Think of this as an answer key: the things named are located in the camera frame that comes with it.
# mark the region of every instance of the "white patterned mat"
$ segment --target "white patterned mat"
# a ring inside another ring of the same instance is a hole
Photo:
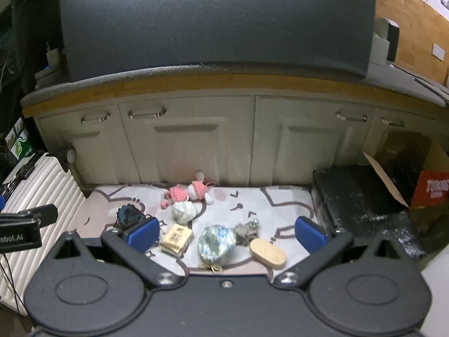
[[[97,187],[79,209],[68,230],[76,230],[81,237],[99,237],[111,228],[119,207],[134,204],[143,213],[158,218],[163,231],[173,225],[171,206],[160,208],[165,189],[153,185],[105,185]],[[212,205],[203,203],[200,215],[192,221],[194,240],[181,259],[163,253],[157,246],[147,256],[178,275],[211,272],[206,270],[198,255],[198,237],[207,226],[222,224],[234,227],[254,218],[260,221],[260,237],[272,242],[287,255],[282,270],[272,270],[251,258],[249,248],[237,246],[227,258],[224,274],[267,274],[271,280],[283,270],[306,258],[309,253],[296,240],[294,224],[297,217],[306,216],[317,222],[309,192],[296,186],[263,188],[211,189]]]

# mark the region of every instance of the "countertop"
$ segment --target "countertop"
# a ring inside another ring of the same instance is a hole
[[[117,74],[109,74],[89,78],[73,83],[62,83],[49,86],[28,94],[21,100],[23,108],[50,101],[55,98],[76,92],[78,90],[96,86],[128,82],[133,80],[151,79],[159,77],[179,77],[202,74],[271,74],[284,76],[300,76],[306,78],[319,78],[323,80],[358,84],[388,89],[400,94],[413,96],[421,100],[434,103],[441,107],[449,105],[449,90],[419,74],[388,65],[385,67],[369,64],[368,74],[365,78],[358,78],[339,72],[312,71],[291,66],[279,65],[184,65],[139,69]]]

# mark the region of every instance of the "beige cabinet door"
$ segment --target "beige cabinet door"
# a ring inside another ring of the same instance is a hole
[[[433,138],[449,151],[449,125],[437,120],[404,111],[377,108],[370,130],[363,144],[363,151],[375,156],[382,148],[388,133],[392,131],[415,131]]]
[[[251,185],[310,184],[314,170],[357,161],[374,108],[257,97]]]
[[[49,151],[76,149],[75,165],[86,183],[140,182],[116,104],[51,115],[39,122]]]
[[[248,185],[253,97],[147,99],[120,104],[142,182],[189,183],[197,170]]]

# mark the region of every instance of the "black vent grille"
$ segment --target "black vent grille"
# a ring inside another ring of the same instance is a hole
[[[394,62],[394,60],[396,59],[397,45],[399,42],[399,28],[397,26],[388,24],[387,40],[390,42],[387,60],[389,60],[390,62]]]

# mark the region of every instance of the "cabinet handle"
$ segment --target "cabinet handle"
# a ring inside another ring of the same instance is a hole
[[[382,118],[381,122],[384,123],[385,125],[389,125],[390,127],[399,127],[399,128],[404,127],[404,122],[402,120],[400,120],[399,122],[392,122],[391,120]]]
[[[363,114],[363,117],[361,117],[361,118],[351,118],[351,117],[343,116],[340,114],[340,111],[337,111],[335,113],[335,116],[338,119],[343,120],[344,122],[363,122],[363,123],[365,123],[368,120],[368,117],[366,116],[366,114]]]
[[[105,122],[111,117],[111,114],[107,113],[105,116],[102,116],[100,118],[94,118],[94,119],[86,119],[85,117],[81,118],[81,124],[87,123],[87,122]]]
[[[128,112],[128,118],[130,119],[138,119],[142,116],[153,116],[155,118],[159,118],[161,116],[163,116],[165,113],[167,113],[167,109],[166,108],[162,108],[161,111],[159,111],[158,113],[146,113],[146,114],[133,114],[132,111],[130,110]]]

